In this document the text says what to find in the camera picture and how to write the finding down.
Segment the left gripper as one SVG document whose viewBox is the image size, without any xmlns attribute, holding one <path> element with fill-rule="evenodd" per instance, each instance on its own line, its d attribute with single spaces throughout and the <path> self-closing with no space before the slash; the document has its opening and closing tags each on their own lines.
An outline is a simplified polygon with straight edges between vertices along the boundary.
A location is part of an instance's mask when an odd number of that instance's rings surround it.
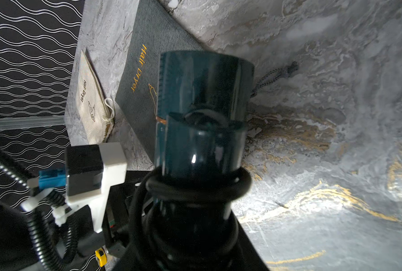
<svg viewBox="0 0 402 271">
<path fill-rule="evenodd" d="M 143 171 L 127 171 L 125 182 L 111 187 L 102 231 L 92 228 L 91 212 L 88 206 L 76 212 L 78 229 L 78 256 L 90 256 L 105 246 L 110 255 L 123 257 L 129 244 L 129 207 L 135 192 L 135 184 L 142 181 Z"/>
</svg>

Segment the dark green hair dryer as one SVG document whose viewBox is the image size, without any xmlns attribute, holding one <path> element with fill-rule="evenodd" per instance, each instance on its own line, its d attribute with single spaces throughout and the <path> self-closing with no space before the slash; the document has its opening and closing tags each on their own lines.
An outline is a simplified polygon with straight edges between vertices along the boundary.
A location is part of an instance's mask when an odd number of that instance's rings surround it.
<svg viewBox="0 0 402 271">
<path fill-rule="evenodd" d="M 136 189 L 117 271 L 265 271 L 232 211 L 248 193 L 242 167 L 254 65 L 206 51 L 162 53 L 156 167 Z"/>
</svg>

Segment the grey hair dryer bag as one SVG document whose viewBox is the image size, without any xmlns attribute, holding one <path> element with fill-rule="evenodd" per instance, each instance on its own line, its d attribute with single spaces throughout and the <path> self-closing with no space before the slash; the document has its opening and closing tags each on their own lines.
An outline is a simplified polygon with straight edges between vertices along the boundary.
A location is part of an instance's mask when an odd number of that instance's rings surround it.
<svg viewBox="0 0 402 271">
<path fill-rule="evenodd" d="M 160 55 L 202 50 L 159 1 L 140 1 L 116 102 L 150 160 L 154 160 Z"/>
</svg>

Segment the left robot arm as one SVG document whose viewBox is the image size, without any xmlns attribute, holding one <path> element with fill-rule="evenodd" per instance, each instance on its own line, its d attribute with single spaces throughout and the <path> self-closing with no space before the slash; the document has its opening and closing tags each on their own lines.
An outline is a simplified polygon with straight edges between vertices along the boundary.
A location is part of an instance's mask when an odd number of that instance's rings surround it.
<svg viewBox="0 0 402 271">
<path fill-rule="evenodd" d="M 135 218 L 117 193 L 132 192 L 147 172 L 127 169 L 119 143 L 68 147 L 65 168 L 42 171 L 38 177 L 0 150 L 0 170 L 30 194 L 22 203 L 23 212 L 0 203 L 0 271 L 17 271 L 37 262 L 47 271 L 67 270 L 86 233 L 101 233 L 110 241 L 108 205 L 124 231 L 124 252 L 116 270 L 146 269 L 135 247 L 141 235 L 132 227 Z"/>
</svg>

